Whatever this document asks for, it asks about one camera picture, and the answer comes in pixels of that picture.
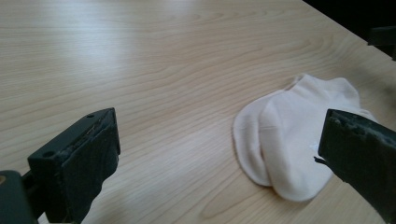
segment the white fabric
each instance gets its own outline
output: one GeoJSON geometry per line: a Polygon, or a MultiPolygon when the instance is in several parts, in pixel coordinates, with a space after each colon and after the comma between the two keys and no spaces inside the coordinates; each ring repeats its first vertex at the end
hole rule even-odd
{"type": "Polygon", "coordinates": [[[329,108],[374,119],[360,108],[358,92],[344,78],[325,81],[303,75],[289,90],[247,105],[233,125],[242,169],[255,183],[273,186],[287,200],[315,197],[332,175],[314,162],[329,108]]]}

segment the wooden table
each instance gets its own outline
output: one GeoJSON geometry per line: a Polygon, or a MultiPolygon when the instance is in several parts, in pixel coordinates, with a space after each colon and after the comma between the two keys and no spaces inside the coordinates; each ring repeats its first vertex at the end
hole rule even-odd
{"type": "Polygon", "coordinates": [[[239,167],[233,118],[300,73],[396,129],[396,63],[300,0],[2,1],[0,170],[115,107],[119,168],[84,223],[383,223],[337,177],[292,203],[239,167]]]}

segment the table surface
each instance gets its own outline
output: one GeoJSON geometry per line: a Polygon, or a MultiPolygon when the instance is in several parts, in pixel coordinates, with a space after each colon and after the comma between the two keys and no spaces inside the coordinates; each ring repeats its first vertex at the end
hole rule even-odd
{"type": "Polygon", "coordinates": [[[241,170],[235,115],[301,73],[396,129],[396,63],[301,0],[2,1],[0,170],[115,107],[119,168],[84,223],[383,223],[335,176],[293,203],[241,170]]]}

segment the black plastic part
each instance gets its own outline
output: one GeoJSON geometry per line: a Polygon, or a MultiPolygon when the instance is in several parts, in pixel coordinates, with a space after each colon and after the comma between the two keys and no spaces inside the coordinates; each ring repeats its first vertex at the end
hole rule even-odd
{"type": "Polygon", "coordinates": [[[80,223],[117,169],[120,142],[114,108],[77,121],[33,153],[34,181],[46,192],[49,222],[80,223]]]}
{"type": "Polygon", "coordinates": [[[396,223],[396,132],[369,119],[328,110],[316,162],[352,186],[387,223],[396,223]]]}
{"type": "Polygon", "coordinates": [[[378,27],[370,31],[368,45],[394,47],[391,54],[392,60],[396,61],[396,26],[378,27]]]}
{"type": "Polygon", "coordinates": [[[0,172],[0,223],[37,223],[16,171],[0,172]]]}

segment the baby sock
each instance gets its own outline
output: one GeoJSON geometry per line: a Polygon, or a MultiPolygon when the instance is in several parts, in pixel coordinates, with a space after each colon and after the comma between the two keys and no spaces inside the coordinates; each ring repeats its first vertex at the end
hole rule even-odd
{"type": "Polygon", "coordinates": [[[374,119],[360,108],[358,92],[344,78],[325,81],[303,75],[289,90],[247,105],[233,124],[242,169],[255,183],[273,186],[287,200],[315,197],[332,175],[314,161],[329,108],[374,119]]]}

